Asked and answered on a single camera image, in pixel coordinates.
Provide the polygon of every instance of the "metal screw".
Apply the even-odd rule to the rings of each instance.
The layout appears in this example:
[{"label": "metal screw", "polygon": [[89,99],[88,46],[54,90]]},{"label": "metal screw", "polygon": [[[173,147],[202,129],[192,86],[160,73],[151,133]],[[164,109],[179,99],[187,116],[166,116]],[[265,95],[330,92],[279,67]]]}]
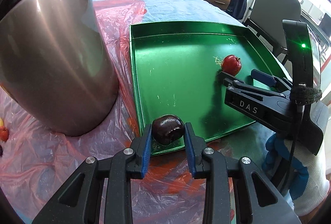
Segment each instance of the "metal screw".
[{"label": "metal screw", "polygon": [[125,155],[131,155],[133,153],[133,149],[132,148],[126,148],[123,150],[123,153]]},{"label": "metal screw", "polygon": [[204,152],[205,152],[206,154],[208,154],[208,155],[211,155],[211,154],[214,153],[214,149],[212,149],[212,148],[210,148],[210,147],[206,147],[206,148],[204,149]]},{"label": "metal screw", "polygon": [[244,164],[250,164],[250,163],[251,163],[251,159],[248,158],[248,157],[243,157],[243,158],[241,159],[241,161],[242,161]]},{"label": "metal screw", "polygon": [[86,161],[86,163],[88,163],[88,164],[92,164],[92,163],[95,162],[95,157],[88,157],[85,161]]}]

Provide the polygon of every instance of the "metal tray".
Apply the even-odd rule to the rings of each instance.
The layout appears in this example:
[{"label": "metal tray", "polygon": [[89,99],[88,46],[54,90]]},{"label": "metal tray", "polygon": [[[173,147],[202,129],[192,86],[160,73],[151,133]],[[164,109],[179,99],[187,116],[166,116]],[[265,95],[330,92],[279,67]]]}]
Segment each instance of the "metal tray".
[{"label": "metal tray", "polygon": [[[279,77],[288,73],[264,44],[245,27],[210,22],[156,22],[130,26],[134,97],[140,135],[145,125],[165,114],[191,122],[206,141],[228,135],[254,121],[224,104],[225,87],[216,82],[220,61],[241,58],[237,75],[247,84],[267,88],[250,77],[252,69]],[[153,154],[184,147],[153,143]]]}]

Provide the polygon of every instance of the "red apple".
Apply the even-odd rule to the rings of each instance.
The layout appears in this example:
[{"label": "red apple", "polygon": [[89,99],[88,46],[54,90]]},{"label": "red apple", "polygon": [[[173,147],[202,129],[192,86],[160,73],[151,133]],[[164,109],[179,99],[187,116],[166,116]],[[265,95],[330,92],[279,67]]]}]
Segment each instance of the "red apple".
[{"label": "red apple", "polygon": [[221,70],[235,76],[241,70],[241,61],[235,55],[226,56],[221,63]]},{"label": "red apple", "polygon": [[7,142],[9,131],[5,126],[0,127],[0,141]]},{"label": "red apple", "polygon": [[168,146],[184,134],[184,123],[175,115],[161,116],[152,123],[152,136],[161,145]]}]

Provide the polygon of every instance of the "plastic sheet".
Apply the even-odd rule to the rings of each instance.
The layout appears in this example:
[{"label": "plastic sheet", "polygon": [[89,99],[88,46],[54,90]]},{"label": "plastic sheet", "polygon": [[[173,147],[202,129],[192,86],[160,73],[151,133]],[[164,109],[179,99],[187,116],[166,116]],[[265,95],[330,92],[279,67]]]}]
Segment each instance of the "plastic sheet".
[{"label": "plastic sheet", "polygon": [[[104,159],[130,145],[138,135],[132,95],[129,25],[142,21],[142,0],[94,2],[108,52],[120,79],[120,93],[107,118],[80,137],[51,132],[0,90],[0,116],[10,132],[0,158],[0,186],[26,223],[88,156]],[[231,155],[228,145],[214,149]],[[184,151],[153,157],[142,181],[132,180],[134,223],[201,223],[205,181],[188,173]]]}]

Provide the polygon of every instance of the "hand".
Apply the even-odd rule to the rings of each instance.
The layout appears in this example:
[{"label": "hand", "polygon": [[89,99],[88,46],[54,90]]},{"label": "hand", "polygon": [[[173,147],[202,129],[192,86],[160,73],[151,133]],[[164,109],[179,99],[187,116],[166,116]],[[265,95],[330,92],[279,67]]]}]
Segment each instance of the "hand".
[{"label": "hand", "polygon": [[[289,159],[292,141],[271,136],[265,148],[269,151],[262,164],[262,169],[273,169],[276,157],[280,155]],[[300,142],[296,143],[292,167],[297,172],[290,185],[290,195],[294,204],[294,212],[298,216],[307,215],[314,210],[327,196],[329,181],[325,175],[324,141],[317,156],[310,153]]]}]

